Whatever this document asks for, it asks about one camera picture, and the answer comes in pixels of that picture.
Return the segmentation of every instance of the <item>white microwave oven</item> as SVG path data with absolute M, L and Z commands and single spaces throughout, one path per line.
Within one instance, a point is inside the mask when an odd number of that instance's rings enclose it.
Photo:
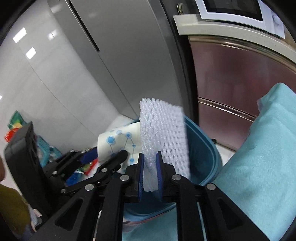
M 261 0 L 195 0 L 203 20 L 242 23 L 285 38 L 284 24 Z

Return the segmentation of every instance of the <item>blue dot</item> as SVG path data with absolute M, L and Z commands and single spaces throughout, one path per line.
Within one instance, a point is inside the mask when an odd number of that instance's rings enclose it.
M 126 138 L 130 139 L 132 137 L 132 134 L 130 132 L 126 133 Z
M 106 141 L 111 145 L 115 143 L 115 138 L 113 136 L 108 136 Z

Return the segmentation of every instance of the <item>silver screw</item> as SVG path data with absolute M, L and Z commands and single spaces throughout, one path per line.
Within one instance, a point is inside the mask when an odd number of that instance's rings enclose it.
M 179 174 L 174 174 L 174 175 L 172 175 L 172 179 L 174 181 L 179 181 L 181 179 L 181 176 Z
M 122 180 L 122 181 L 127 181 L 128 179 L 129 179 L 129 176 L 128 175 L 122 175 L 120 177 L 120 180 Z
M 216 189 L 216 186 L 215 186 L 215 184 L 209 183 L 209 184 L 207 184 L 207 189 L 213 191 Z
M 87 191 L 91 191 L 91 190 L 93 190 L 94 185 L 92 185 L 92 184 L 87 184 L 84 188 L 85 188 L 85 190 L 87 190 Z

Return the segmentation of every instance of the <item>blue trash bin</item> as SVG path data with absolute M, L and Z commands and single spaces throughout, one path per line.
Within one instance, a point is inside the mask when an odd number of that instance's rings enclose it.
M 220 154 L 205 133 L 188 117 L 184 117 L 187 128 L 187 139 L 190 160 L 191 181 L 205 185 L 213 181 L 222 168 Z M 167 212 L 176 206 L 159 201 L 155 192 L 142 192 L 138 204 L 126 203 L 124 218 L 130 221 L 143 221 Z

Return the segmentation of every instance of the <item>person's arm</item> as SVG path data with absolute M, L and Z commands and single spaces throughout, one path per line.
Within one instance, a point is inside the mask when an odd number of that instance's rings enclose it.
M 5 169 L 4 169 L 2 158 L 0 156 L 0 182 L 3 181 L 4 178 L 5 178 Z

